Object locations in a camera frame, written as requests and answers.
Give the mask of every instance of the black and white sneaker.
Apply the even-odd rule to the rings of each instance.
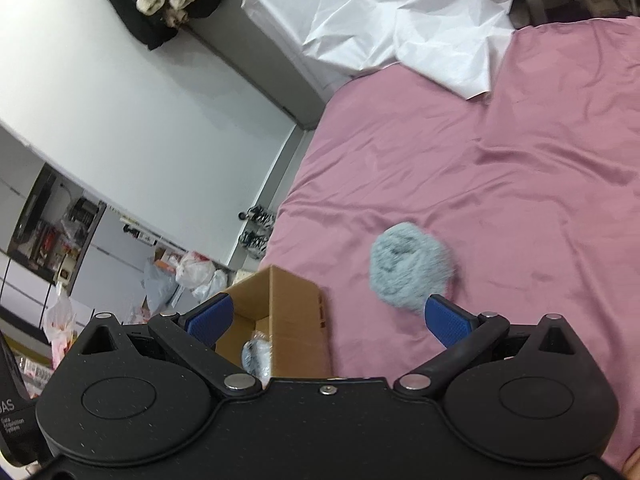
[[[261,235],[253,231],[245,231],[240,235],[238,241],[250,256],[256,260],[261,260],[267,251],[269,236]]]
[[[238,218],[241,220],[248,220],[256,224],[260,229],[271,233],[273,231],[273,225],[276,223],[276,215],[273,211],[269,211],[263,208],[261,205],[255,205],[249,208],[246,213],[242,212],[238,214]]]

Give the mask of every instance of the fluffy light blue object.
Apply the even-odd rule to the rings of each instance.
[[[452,275],[446,247],[409,222],[390,227],[371,247],[371,290],[392,306],[421,312],[430,294],[445,293]]]

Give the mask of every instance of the white sheet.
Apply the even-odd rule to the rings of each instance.
[[[242,8],[329,100],[401,62],[465,99],[491,90],[511,0],[244,0]]]

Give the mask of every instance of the cardboard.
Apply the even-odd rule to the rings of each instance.
[[[216,352],[241,367],[244,343],[254,330],[270,336],[273,377],[332,377],[322,293],[309,282],[271,266],[225,290],[234,322]]]

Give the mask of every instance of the pink satin fabric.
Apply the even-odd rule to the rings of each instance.
[[[451,249],[463,308],[566,316],[618,396],[619,467],[640,446],[639,168],[640,19],[526,28],[489,104],[402,66],[342,88],[263,265],[322,287],[337,376],[392,381],[442,350],[369,288],[374,239],[414,222]]]

